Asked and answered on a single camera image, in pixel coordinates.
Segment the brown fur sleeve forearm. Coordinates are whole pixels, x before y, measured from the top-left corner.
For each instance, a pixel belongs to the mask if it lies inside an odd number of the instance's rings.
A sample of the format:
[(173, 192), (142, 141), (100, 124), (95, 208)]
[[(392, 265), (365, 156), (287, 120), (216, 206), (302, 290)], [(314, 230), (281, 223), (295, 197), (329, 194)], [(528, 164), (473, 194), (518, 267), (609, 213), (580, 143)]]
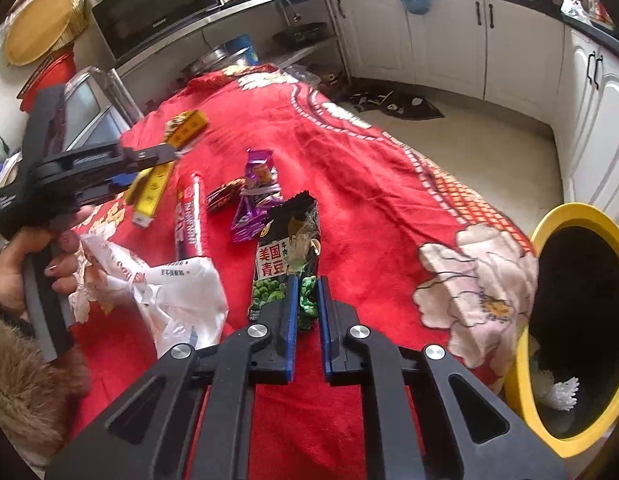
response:
[(74, 408), (89, 388), (82, 351), (45, 361), (27, 324), (0, 309), (0, 428), (40, 476), (70, 438)]

